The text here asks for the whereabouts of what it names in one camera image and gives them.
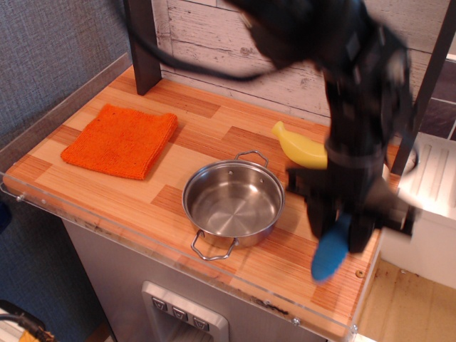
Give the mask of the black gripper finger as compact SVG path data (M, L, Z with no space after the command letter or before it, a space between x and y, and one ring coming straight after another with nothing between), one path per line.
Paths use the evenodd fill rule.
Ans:
M365 215L353 215L349 226L348 247L350 253L362 253L375 229L375 219Z
M316 238L321 238L336 221L336 205L331 199L310 198L306 203L312 234Z

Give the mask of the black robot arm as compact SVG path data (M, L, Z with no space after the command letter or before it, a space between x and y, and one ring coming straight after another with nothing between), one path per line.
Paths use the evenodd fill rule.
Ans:
M348 249L362 252L382 227L412 234L417 210L383 179L388 144L407 137L415 113L404 43L362 1L235 1L259 52L278 69L301 61L323 73L331 125L327 166L288 169L311 231L325 236L347 214Z

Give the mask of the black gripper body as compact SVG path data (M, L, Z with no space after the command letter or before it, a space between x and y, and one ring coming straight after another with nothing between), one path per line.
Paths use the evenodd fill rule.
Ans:
M337 216L342 212L373 217L375 229L388 228L412 235L420 208L392 191L382 171L382 158L372 164L354 166L329 160L325 170L290 167L288 189L301 195L305 203L310 198L333 200Z

